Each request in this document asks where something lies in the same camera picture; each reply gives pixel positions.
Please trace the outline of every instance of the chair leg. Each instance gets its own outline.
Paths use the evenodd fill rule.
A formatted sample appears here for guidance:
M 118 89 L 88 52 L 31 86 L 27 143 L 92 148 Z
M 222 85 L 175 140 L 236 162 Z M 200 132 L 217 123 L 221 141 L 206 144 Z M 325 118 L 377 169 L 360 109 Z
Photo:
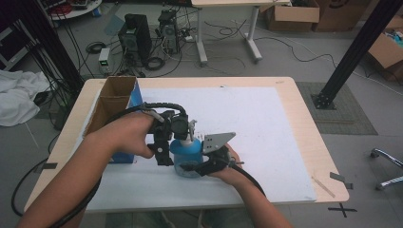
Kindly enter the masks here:
M 403 162 L 397 160 L 396 158 L 390 156 L 388 153 L 386 153 L 386 152 L 384 152 L 384 151 L 382 151 L 380 149 L 374 148 L 372 150 L 372 152 L 371 152 L 371 157 L 372 158 L 377 158 L 379 156 L 382 156 L 383 158 L 387 159 L 390 162 L 393 162 L 394 164 L 396 164 L 397 166 L 399 166 L 400 168 L 403 169 Z M 391 186 L 391 185 L 394 185 L 394 184 L 397 184 L 397 183 L 400 183 L 400 182 L 403 182 L 403 177 L 381 182 L 381 183 L 376 185 L 376 189 L 377 190 L 383 190 L 388 186 Z

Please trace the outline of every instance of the cardboard box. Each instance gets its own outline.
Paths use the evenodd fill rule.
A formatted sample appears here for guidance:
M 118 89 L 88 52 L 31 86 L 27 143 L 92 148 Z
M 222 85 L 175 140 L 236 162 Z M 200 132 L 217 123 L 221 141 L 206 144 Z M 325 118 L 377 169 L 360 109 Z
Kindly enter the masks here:
M 348 31 L 355 27 L 371 0 L 317 0 L 317 3 L 320 19 L 314 31 Z
M 319 21 L 319 5 L 308 1 L 308 7 L 273 6 L 266 11 L 269 30 L 310 31 L 312 24 Z
M 137 89 L 141 97 L 136 77 L 108 77 L 101 89 L 84 135 L 99 130 L 110 117 L 125 110 L 127 105 L 130 104 L 130 96 L 135 89 Z M 133 160 L 133 154 L 117 152 L 112 156 L 109 163 L 133 163 Z
M 403 31 L 403 18 L 395 16 L 385 31 Z M 403 80 L 403 47 L 391 37 L 380 34 L 368 52 L 381 66 L 379 72 L 388 81 Z

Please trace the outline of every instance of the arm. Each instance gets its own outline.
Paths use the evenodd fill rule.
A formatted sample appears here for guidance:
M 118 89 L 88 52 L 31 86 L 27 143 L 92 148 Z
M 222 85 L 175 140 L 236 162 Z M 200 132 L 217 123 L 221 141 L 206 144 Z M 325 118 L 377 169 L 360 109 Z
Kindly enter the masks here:
M 238 154 L 226 145 L 234 158 L 239 161 Z M 260 190 L 241 173 L 232 168 L 225 168 L 211 174 L 234 186 L 240 194 L 255 227 L 292 227 L 281 212 L 260 192 Z
M 74 155 L 32 203 L 17 227 L 49 227 L 88 194 L 116 151 L 145 158 L 153 153 L 145 135 L 153 118 L 132 113 L 85 137 Z

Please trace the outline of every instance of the white cloth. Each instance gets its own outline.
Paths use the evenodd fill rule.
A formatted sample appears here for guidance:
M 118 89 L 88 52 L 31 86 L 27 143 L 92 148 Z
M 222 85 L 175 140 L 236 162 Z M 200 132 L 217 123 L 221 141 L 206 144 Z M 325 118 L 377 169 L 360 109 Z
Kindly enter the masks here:
M 22 124 L 39 112 L 36 94 L 49 89 L 43 72 L 0 70 L 0 125 Z

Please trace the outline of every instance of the floor mat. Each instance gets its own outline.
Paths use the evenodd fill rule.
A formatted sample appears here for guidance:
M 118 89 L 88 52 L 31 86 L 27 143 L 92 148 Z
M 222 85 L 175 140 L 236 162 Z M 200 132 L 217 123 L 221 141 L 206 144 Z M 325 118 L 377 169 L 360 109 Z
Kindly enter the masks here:
M 340 89 L 334 99 L 336 109 L 316 109 L 311 95 L 317 95 L 325 85 L 325 83 L 297 83 L 299 92 L 321 134 L 377 135 L 370 120 L 346 85 Z

